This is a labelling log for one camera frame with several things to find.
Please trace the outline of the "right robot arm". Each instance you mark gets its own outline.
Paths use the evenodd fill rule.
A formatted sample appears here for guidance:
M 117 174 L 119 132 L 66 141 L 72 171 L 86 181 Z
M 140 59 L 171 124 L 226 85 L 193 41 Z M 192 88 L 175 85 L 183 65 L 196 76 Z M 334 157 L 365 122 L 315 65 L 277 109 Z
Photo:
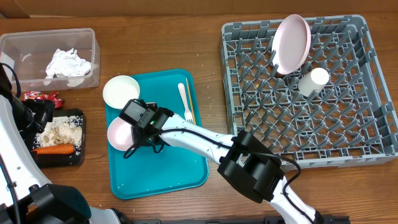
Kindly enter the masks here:
M 125 159 L 142 146 L 151 146 L 156 153 L 164 146 L 187 149 L 217 164 L 232 188 L 253 202 L 267 202 L 286 223 L 323 223 L 320 212 L 291 189 L 294 178 L 286 178 L 281 168 L 283 161 L 298 164 L 274 154 L 252 134 L 216 133 L 138 99 L 129 100 L 119 117 L 134 128 L 134 143 L 124 153 Z

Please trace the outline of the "white bowl with food scraps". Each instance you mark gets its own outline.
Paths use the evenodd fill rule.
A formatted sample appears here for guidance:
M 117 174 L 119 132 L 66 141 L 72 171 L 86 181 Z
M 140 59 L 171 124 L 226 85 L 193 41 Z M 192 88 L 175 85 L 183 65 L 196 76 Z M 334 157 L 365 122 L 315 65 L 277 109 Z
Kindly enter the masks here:
M 138 99 L 141 93 L 138 82 L 126 75 L 110 79 L 103 88 L 104 102 L 117 110 L 121 110 L 129 100 Z

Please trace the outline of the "pink bowl with food scraps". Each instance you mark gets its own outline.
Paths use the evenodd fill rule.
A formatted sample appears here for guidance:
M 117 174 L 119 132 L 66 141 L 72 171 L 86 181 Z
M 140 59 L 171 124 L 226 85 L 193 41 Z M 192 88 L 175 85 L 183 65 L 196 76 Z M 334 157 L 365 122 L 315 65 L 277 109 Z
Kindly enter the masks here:
M 120 117 L 116 117 L 108 126 L 108 142 L 119 151 L 127 151 L 133 144 L 132 126 Z

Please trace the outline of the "white napkin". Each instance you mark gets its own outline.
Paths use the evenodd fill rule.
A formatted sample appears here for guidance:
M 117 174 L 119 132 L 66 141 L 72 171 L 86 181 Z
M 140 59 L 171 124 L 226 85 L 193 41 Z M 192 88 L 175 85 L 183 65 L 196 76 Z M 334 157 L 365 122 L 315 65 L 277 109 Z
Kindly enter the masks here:
M 68 87 L 77 87 L 84 82 L 83 76 L 91 70 L 91 63 L 78 56 L 74 48 L 64 51 L 57 49 L 45 70 L 45 79 L 68 78 Z

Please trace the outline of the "orange carrot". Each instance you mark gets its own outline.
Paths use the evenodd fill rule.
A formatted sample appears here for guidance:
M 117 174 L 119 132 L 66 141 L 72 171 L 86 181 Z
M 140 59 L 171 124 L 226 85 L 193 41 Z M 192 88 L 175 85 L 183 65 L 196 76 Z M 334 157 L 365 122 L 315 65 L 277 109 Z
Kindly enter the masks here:
M 71 154 L 75 152 L 75 147 L 72 144 L 58 144 L 33 149 L 32 152 L 36 154 Z

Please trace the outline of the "red snack wrapper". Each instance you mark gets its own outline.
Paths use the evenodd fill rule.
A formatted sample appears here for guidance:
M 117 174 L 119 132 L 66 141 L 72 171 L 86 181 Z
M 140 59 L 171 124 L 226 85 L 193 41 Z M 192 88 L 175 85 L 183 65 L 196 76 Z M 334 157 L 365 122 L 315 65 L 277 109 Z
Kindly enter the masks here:
M 53 91 L 49 94 L 40 91 L 27 91 L 24 93 L 24 100 L 50 100 L 55 104 L 55 109 L 63 106 L 63 100 L 58 97 L 58 92 Z

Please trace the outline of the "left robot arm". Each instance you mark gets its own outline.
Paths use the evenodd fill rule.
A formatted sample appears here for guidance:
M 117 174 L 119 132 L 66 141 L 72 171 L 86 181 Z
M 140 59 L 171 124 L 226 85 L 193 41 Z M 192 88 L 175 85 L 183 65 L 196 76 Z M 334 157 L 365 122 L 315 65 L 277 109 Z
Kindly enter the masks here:
M 50 100 L 21 101 L 1 64 L 1 223 L 130 223 L 115 208 L 91 207 L 74 187 L 53 184 L 39 169 L 29 141 L 53 118 Z

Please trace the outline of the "white plastic fork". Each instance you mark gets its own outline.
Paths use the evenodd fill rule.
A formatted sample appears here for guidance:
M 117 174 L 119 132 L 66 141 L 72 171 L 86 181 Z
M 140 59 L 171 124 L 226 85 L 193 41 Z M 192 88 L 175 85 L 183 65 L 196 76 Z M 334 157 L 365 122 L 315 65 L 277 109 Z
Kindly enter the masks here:
M 180 97 L 182 99 L 183 102 L 183 106 L 184 106 L 184 118 L 186 121 L 188 121 L 189 123 L 193 124 L 193 115 L 192 112 L 190 111 L 189 107 L 188 107 L 188 102 L 187 102 L 187 96 L 186 96 L 186 91 L 185 91 L 185 85 L 183 83 L 179 83 L 178 84 L 178 90 L 180 93 Z

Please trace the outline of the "wooden chopstick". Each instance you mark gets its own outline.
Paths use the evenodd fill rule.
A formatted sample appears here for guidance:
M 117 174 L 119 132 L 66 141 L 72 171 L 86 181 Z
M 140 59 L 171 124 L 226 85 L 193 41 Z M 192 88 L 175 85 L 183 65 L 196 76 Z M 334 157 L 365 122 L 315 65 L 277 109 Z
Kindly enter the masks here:
M 192 96 L 191 96 L 191 92 L 190 92 L 190 86 L 189 86 L 189 82 L 188 82 L 188 78 L 186 77 L 186 85 L 187 85 L 187 92 L 188 92 L 188 98 L 189 98 L 189 102 L 190 102 L 190 109 L 191 109 L 191 113 L 192 113 L 192 120 L 193 120 L 193 124 L 197 124 L 196 123 L 196 117 L 195 117 L 195 111 L 193 108 L 193 101 L 192 101 Z

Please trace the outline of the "pink round plate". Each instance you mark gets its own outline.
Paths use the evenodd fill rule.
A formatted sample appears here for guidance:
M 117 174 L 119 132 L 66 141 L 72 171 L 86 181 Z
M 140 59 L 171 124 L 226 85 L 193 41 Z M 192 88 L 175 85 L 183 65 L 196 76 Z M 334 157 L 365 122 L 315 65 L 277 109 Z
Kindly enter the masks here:
M 278 26 L 272 42 L 275 55 L 272 61 L 277 73 L 290 74 L 298 70 L 309 53 L 311 44 L 310 26 L 300 15 L 286 17 Z

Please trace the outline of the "white plastic cup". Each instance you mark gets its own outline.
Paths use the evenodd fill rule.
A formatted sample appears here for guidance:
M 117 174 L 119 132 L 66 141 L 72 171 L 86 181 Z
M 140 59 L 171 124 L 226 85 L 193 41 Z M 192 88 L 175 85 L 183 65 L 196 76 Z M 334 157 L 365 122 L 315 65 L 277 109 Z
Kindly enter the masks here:
M 298 90 L 303 96 L 308 97 L 313 90 L 321 92 L 329 79 L 330 75 L 324 68 L 314 68 L 299 80 Z

